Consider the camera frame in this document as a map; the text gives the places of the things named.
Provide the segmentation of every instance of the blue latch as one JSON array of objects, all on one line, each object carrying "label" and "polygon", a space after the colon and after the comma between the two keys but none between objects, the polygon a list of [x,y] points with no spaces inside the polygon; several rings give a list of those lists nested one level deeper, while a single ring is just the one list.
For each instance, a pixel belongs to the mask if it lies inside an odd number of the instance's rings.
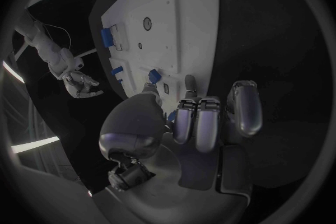
[{"label": "blue latch", "polygon": [[113,37],[110,28],[104,28],[100,31],[104,47],[114,46]]},{"label": "blue latch", "polygon": [[176,118],[176,110],[174,110],[172,113],[169,114],[168,120],[172,122]]},{"label": "blue latch", "polygon": [[122,66],[119,66],[117,68],[114,68],[112,71],[111,71],[111,74],[115,75],[115,74],[118,74],[120,73],[121,71],[124,71],[124,68]]},{"label": "blue latch", "polygon": [[161,79],[161,75],[155,69],[151,70],[148,76],[152,84],[156,84]]}]

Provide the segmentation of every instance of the robotic arm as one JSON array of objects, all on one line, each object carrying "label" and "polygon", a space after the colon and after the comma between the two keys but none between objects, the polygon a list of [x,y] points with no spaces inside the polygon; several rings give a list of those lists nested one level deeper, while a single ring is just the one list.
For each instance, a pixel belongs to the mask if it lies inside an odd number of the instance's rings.
[{"label": "robotic arm", "polygon": [[44,32],[39,21],[33,21],[27,11],[19,18],[15,30],[25,37],[25,41],[37,49],[39,56],[48,63],[50,72],[58,80],[63,80],[67,91],[74,98],[98,96],[103,91],[91,91],[99,83],[78,71],[83,66],[81,58],[74,58],[70,50],[61,48]]}]

